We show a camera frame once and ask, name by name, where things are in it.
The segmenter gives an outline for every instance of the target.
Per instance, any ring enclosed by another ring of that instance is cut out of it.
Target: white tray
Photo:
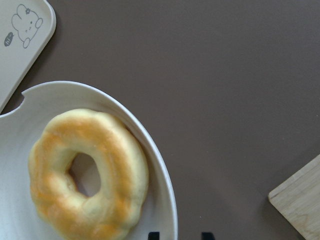
[[[0,0],[0,112],[55,28],[46,0]]]

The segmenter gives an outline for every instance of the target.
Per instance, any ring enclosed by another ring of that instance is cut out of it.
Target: golden-brown crust
[[[77,153],[97,165],[101,188],[87,197],[68,169]],[[39,216],[68,240],[120,240],[140,217],[148,167],[137,140],[114,116],[74,109],[53,118],[28,162],[30,192]]]

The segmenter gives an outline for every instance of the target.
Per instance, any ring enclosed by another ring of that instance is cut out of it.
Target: cartoon bunny drawing
[[[41,27],[43,19],[36,12],[30,10],[30,8],[20,4],[16,8],[16,14],[12,16],[11,23],[13,28],[17,30],[19,39],[23,42],[23,47],[26,49]]]

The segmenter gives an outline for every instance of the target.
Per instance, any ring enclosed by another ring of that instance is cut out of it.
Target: brown tabletop
[[[96,87],[157,144],[179,239],[303,239],[267,196],[320,154],[318,1],[49,3],[55,34],[2,113],[39,83]]]

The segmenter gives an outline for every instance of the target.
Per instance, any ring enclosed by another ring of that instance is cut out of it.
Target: wooden cutting board
[[[306,240],[320,240],[320,155],[272,190],[268,197]]]

